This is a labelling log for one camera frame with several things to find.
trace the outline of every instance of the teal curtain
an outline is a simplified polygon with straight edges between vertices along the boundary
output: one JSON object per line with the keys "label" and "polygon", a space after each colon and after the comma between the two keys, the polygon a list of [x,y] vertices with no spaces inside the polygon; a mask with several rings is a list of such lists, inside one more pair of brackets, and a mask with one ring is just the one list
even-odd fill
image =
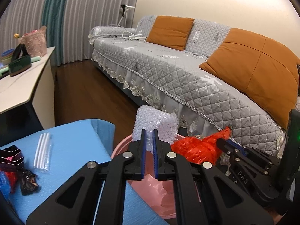
{"label": "teal curtain", "polygon": [[66,0],[45,0],[41,26],[46,25],[47,47],[56,46],[55,63],[63,63],[63,23]]}

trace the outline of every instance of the metal screw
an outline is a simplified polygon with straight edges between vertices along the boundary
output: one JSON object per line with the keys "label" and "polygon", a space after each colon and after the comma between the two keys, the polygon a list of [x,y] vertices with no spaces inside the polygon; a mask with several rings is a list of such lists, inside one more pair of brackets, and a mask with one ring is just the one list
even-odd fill
{"label": "metal screw", "polygon": [[202,166],[206,169],[210,169],[212,168],[212,164],[210,162],[203,162],[202,163]]}
{"label": "metal screw", "polygon": [[122,156],[125,157],[125,158],[130,158],[130,157],[133,156],[133,154],[132,154],[130,151],[126,151],[126,152],[124,152],[124,153],[122,154]]}
{"label": "metal screw", "polygon": [[88,168],[95,168],[96,166],[97,166],[97,163],[95,163],[95,162],[88,162],[88,164],[87,164],[87,166],[88,166]]}
{"label": "metal screw", "polygon": [[175,158],[177,155],[176,155],[176,153],[175,152],[168,152],[167,153],[167,157],[169,157],[169,158]]}

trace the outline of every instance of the marble tabletop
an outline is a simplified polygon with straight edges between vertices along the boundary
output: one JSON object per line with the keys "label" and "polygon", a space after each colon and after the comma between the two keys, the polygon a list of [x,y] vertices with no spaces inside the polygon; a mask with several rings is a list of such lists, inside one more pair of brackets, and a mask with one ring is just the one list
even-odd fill
{"label": "marble tabletop", "polygon": [[0,79],[0,114],[28,102],[55,46],[47,48],[47,54],[24,72]]}

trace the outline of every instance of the bubble wrap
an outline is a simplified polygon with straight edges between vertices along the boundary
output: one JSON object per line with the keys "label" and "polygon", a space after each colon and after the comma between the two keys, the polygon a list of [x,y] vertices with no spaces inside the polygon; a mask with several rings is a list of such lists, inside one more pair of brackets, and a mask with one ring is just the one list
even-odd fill
{"label": "bubble wrap", "polygon": [[165,113],[150,106],[141,106],[137,110],[132,140],[140,140],[142,129],[147,131],[147,150],[153,153],[152,131],[157,129],[160,140],[173,144],[178,132],[178,120],[175,113]]}

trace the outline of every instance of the pink bucket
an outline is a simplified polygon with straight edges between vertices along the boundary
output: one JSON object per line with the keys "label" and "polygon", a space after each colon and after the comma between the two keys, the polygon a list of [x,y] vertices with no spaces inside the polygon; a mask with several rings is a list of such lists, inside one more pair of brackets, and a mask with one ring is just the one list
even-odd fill
{"label": "pink bucket", "polygon": [[[177,134],[176,140],[184,137]],[[111,158],[127,151],[132,135],[122,140],[114,149]],[[146,152],[145,177],[142,181],[128,181],[139,196],[163,219],[176,217],[172,181],[157,181],[154,178],[153,154]]]}

